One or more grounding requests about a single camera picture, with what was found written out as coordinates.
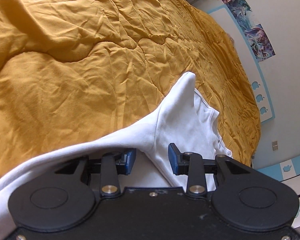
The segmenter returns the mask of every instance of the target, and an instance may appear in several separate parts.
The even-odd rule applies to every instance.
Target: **metal pin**
[[[102,187],[102,192],[107,194],[112,194],[117,192],[118,188],[114,185],[106,185]]]
[[[23,235],[18,235],[18,236],[16,236],[16,240],[27,240],[27,239]]]
[[[201,185],[193,185],[189,188],[189,191],[194,194],[201,194],[205,192],[205,188]]]
[[[150,194],[149,194],[150,197],[156,197],[157,195],[158,195],[158,193],[156,193],[156,192],[150,192]]]

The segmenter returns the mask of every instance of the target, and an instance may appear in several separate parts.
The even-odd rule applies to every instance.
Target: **circular cover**
[[[265,232],[291,224],[299,201],[290,187],[269,177],[233,175],[214,191],[212,205],[232,226]]]
[[[54,232],[80,223],[94,203],[94,193],[77,177],[49,173],[17,188],[8,207],[18,226]]]

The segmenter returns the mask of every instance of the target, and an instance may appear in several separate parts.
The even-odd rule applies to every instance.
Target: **white garment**
[[[15,229],[8,210],[10,194],[57,163],[99,150],[137,148],[151,162],[139,152],[131,175],[120,177],[121,186],[160,187],[170,184],[185,188],[187,176],[172,173],[168,160],[170,143],[175,143],[181,152],[197,152],[205,159],[214,159],[217,154],[232,156],[216,129],[219,112],[205,102],[194,84],[195,75],[187,72],[158,108],[135,124],[96,141],[32,158],[4,175],[0,179],[0,240]],[[215,189],[211,174],[207,175],[207,187],[208,190]]]

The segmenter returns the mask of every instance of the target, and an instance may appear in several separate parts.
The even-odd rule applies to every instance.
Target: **yellow comforter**
[[[0,0],[0,177],[131,125],[185,71],[249,165],[259,111],[231,41],[206,13],[184,0]]]

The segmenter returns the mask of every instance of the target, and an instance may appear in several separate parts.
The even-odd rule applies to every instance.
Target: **poster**
[[[237,20],[258,62],[275,55],[262,25],[246,0],[222,0]]]

